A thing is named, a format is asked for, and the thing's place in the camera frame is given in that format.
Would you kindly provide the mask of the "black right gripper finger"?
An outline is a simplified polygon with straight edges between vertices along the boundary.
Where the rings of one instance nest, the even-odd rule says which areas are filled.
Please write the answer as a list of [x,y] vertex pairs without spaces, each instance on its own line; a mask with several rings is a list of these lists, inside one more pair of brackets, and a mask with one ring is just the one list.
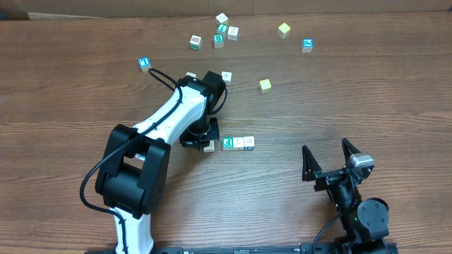
[[353,154],[360,153],[360,151],[347,138],[342,139],[342,149],[343,149],[343,154],[345,157],[346,165],[349,165],[349,158]]
[[304,145],[302,147],[303,167],[302,167],[302,180],[303,181],[315,181],[316,175],[322,172],[322,168],[314,158],[311,150]]

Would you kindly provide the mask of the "red letter wooden block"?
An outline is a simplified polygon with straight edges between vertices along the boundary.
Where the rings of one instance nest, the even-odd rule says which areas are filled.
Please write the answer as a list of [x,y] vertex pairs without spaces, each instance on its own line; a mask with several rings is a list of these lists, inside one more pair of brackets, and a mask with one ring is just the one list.
[[215,151],[215,141],[211,140],[209,145],[203,148],[204,152],[214,152]]

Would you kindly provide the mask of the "green C wooden block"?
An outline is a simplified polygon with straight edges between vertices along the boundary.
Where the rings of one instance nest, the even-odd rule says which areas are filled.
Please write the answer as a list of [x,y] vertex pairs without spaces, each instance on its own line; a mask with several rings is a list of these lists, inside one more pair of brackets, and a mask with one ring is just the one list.
[[233,137],[224,137],[222,139],[222,149],[223,150],[233,150]]

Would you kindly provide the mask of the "plain wooden picture block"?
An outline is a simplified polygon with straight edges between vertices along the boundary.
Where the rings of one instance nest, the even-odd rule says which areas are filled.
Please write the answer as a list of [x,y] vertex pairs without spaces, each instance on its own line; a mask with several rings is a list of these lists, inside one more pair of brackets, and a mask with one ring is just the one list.
[[243,137],[233,137],[233,150],[243,150],[244,149],[244,138]]

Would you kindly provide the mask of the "blue side wooden block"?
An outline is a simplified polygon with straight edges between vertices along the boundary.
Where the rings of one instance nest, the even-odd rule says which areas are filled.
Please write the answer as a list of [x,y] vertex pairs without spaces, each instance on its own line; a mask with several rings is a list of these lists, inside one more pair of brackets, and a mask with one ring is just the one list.
[[244,150],[254,150],[255,138],[254,136],[244,136]]

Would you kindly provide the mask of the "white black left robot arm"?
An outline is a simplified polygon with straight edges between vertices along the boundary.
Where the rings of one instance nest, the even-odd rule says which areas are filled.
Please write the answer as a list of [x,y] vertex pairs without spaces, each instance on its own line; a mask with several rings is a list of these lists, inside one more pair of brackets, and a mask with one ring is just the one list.
[[227,98],[225,81],[209,71],[202,79],[174,80],[157,69],[149,73],[174,93],[152,116],[135,126],[115,126],[97,174],[95,191],[102,212],[114,216],[117,243],[112,253],[151,253],[151,214],[165,189],[170,150],[175,142],[197,150],[219,140],[218,113]]

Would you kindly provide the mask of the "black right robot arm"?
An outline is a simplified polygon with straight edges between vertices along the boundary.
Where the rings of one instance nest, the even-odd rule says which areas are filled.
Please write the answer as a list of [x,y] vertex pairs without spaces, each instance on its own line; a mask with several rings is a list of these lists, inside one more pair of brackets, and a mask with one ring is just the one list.
[[[357,186],[369,177],[374,168],[374,158],[359,151],[352,143],[342,139],[345,164],[333,171],[322,171],[311,150],[302,147],[302,180],[313,181],[314,190],[326,191],[335,205],[337,215],[317,233],[313,243],[300,245],[302,253],[356,253],[391,254],[397,253],[395,243],[387,243],[389,235],[389,206],[381,198],[363,200]],[[343,226],[344,236],[332,243],[320,244],[319,239],[327,228],[336,221]]]

